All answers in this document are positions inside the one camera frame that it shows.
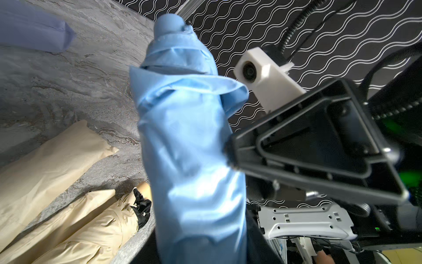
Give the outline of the cream sleeved umbrella front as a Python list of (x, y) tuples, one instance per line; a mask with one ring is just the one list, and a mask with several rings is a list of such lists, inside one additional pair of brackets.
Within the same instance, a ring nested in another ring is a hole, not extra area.
[(117, 152), (82, 120), (1, 168), (1, 249), (96, 162)]

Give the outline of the lavender umbrella sleeve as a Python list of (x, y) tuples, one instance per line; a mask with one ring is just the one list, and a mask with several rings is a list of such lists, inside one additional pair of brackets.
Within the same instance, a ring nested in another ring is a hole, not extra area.
[(22, 1), (1, 1), (1, 44), (60, 53), (76, 33), (63, 20)]

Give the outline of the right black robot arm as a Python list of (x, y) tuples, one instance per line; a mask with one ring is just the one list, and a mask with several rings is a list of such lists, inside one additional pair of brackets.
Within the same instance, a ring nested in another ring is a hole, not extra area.
[(356, 85), (330, 79), (226, 144), (230, 164), (265, 181), (318, 191), (374, 235), (422, 232), (422, 45), (380, 61)]

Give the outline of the light blue sleeve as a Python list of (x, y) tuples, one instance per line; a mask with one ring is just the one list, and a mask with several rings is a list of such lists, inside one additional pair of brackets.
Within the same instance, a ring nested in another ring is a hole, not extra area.
[(165, 14), (146, 57), (129, 70), (164, 264), (244, 264), (246, 180), (229, 166), (228, 119), (248, 100), (218, 74), (192, 26)]

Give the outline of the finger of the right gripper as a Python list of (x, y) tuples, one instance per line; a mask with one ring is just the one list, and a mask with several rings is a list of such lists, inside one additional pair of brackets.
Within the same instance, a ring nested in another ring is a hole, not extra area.
[(230, 165), (248, 176), (349, 203), (409, 198), (391, 145), (355, 83), (334, 79), (232, 134)]

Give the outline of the beige umbrella with wooden handle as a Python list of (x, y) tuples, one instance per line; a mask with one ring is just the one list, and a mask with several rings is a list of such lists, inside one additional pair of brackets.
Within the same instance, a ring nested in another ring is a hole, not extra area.
[(151, 187), (89, 192), (1, 253), (3, 264), (109, 264), (149, 221)]

